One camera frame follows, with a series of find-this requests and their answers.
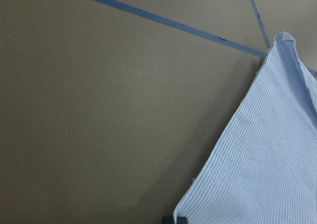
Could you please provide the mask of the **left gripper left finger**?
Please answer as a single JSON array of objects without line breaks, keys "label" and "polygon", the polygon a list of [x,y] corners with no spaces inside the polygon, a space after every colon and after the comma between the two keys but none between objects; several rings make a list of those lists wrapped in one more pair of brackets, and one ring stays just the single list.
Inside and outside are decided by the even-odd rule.
[{"label": "left gripper left finger", "polygon": [[162,224],[174,224],[174,217],[173,216],[162,217]]}]

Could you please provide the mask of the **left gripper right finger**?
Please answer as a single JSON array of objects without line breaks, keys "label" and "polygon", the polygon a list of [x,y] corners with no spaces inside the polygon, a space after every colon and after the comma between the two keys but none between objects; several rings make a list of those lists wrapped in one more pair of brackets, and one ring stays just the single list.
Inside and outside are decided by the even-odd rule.
[{"label": "left gripper right finger", "polygon": [[177,217],[176,223],[177,224],[188,224],[188,219],[186,217]]}]

